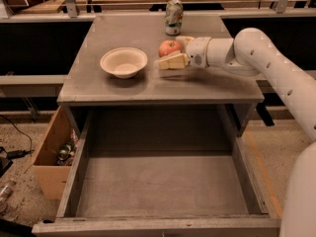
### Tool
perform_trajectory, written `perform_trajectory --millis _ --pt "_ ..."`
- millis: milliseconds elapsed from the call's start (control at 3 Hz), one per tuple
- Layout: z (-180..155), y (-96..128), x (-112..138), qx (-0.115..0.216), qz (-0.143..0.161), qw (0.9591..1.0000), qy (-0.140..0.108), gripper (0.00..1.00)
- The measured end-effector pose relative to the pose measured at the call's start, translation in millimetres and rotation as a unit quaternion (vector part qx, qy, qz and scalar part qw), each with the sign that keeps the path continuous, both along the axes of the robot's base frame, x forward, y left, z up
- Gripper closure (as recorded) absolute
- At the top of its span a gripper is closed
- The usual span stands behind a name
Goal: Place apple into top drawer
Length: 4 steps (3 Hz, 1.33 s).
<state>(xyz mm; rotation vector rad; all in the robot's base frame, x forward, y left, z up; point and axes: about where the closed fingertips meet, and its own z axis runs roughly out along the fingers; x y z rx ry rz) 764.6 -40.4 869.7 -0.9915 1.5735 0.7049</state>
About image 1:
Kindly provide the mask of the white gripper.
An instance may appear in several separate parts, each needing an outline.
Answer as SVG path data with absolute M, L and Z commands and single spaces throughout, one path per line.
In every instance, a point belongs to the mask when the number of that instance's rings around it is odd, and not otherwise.
M 154 62 L 157 69 L 184 69 L 190 64 L 191 67 L 206 68 L 207 47 L 210 38 L 196 38 L 177 36 L 176 41 L 182 48 L 186 48 L 186 54 L 175 51 L 166 56 L 160 57 Z

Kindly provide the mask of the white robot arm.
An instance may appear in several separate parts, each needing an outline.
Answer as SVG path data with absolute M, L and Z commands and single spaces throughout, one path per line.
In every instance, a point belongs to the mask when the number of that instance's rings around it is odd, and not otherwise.
M 219 66 L 242 76 L 263 74 L 312 143 L 292 168 L 285 194 L 279 237 L 316 237 L 316 80 L 286 58 L 259 29 L 235 38 L 179 36 L 183 48 L 161 56 L 161 69 Z

